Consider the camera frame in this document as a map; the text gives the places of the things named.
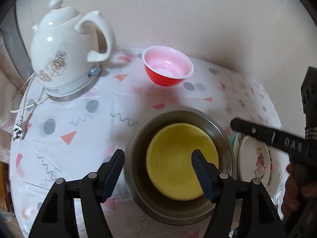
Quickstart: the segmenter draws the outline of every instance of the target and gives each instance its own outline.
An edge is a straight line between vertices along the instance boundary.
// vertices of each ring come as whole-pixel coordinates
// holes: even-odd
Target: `kettle handle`
[[[98,53],[95,50],[90,50],[87,55],[88,62],[102,62],[107,60],[114,47],[115,47],[115,34],[112,30],[110,24],[103,18],[100,11],[93,11],[87,13],[75,26],[75,29],[80,32],[85,32],[85,23],[87,21],[91,21],[92,23],[96,24],[103,35],[105,36],[106,43],[107,43],[107,51],[104,54]]]

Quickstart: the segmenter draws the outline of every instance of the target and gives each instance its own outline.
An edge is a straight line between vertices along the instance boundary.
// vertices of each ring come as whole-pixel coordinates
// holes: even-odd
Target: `squiggle pattern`
[[[85,121],[87,120],[87,117],[90,117],[91,119],[94,118],[91,114],[88,114],[88,113],[87,113],[87,114],[85,114],[84,119],[78,118],[77,121],[76,121],[76,123],[74,123],[73,121],[70,121],[69,124],[72,123],[72,124],[74,124],[75,126],[77,126],[77,125],[79,124],[79,121],[85,122]]]
[[[112,116],[113,118],[115,118],[116,116],[119,115],[120,121],[126,121],[126,120],[128,120],[128,125],[129,125],[130,127],[132,127],[134,124],[138,123],[138,121],[134,121],[132,124],[130,124],[130,119],[129,119],[129,118],[124,118],[124,119],[122,119],[122,118],[121,118],[121,113],[116,113],[115,115],[113,115],[112,113],[110,113],[110,114],[111,114],[111,116]]]
[[[146,216],[146,214],[145,214],[144,212],[143,212],[143,214],[145,215],[145,219],[140,222],[141,230],[137,232],[137,238],[138,238],[139,233],[141,233],[141,232],[143,231],[143,225],[142,225],[142,223],[145,222],[145,221],[146,221],[146,218],[147,218],[147,216]]]
[[[61,173],[61,170],[59,170],[59,169],[57,169],[56,167],[54,168],[54,170],[53,171],[48,171],[48,169],[49,169],[49,165],[48,164],[44,164],[44,158],[42,157],[42,156],[39,156],[39,155],[37,155],[37,158],[38,159],[42,159],[42,166],[46,166],[46,173],[49,175],[49,177],[50,177],[50,180],[48,180],[48,179],[45,179],[45,184],[43,184],[43,183],[41,183],[41,186],[43,186],[43,187],[47,187],[47,182],[51,182],[51,181],[55,181],[55,180],[57,180],[57,178],[53,178],[53,176],[57,176],[57,174],[56,174],[56,170],[57,171],[59,171],[60,173]]]
[[[45,179],[45,184],[41,183],[40,185],[43,187],[47,187],[47,182],[51,182],[51,180]]]

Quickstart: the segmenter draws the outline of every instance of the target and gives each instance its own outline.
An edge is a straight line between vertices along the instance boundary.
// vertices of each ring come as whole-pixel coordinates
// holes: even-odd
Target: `white tablecloth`
[[[28,235],[45,196],[58,177],[81,179],[109,160],[115,149],[126,149],[144,115],[172,104],[201,110],[214,118],[230,136],[229,123],[241,117],[281,127],[263,86],[220,66],[191,58],[195,73],[173,87],[151,82],[140,49],[117,49],[103,65],[97,84],[69,102],[46,102],[25,111],[27,133],[11,146],[10,179],[20,227]],[[36,79],[27,97],[41,97]],[[273,180],[267,190],[279,190],[287,155],[271,151]],[[114,193],[103,205],[114,237],[202,237],[209,218],[191,226],[169,226],[147,217],[129,194],[123,173]],[[87,237],[80,200],[75,200],[80,237]],[[234,217],[237,226],[239,214]]]

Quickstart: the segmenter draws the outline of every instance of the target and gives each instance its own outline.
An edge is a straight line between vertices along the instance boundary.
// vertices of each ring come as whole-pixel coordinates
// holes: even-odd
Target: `kettle lid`
[[[62,24],[79,14],[79,11],[71,6],[62,7],[63,0],[51,0],[49,7],[52,9],[41,20],[39,26],[36,28],[37,32],[43,30],[50,30],[59,24]]]

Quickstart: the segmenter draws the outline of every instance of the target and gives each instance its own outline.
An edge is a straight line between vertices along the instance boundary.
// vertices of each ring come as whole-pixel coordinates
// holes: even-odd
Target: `red bowl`
[[[143,52],[142,60],[151,81],[160,86],[176,85],[194,73],[191,60],[170,47],[149,47]]]

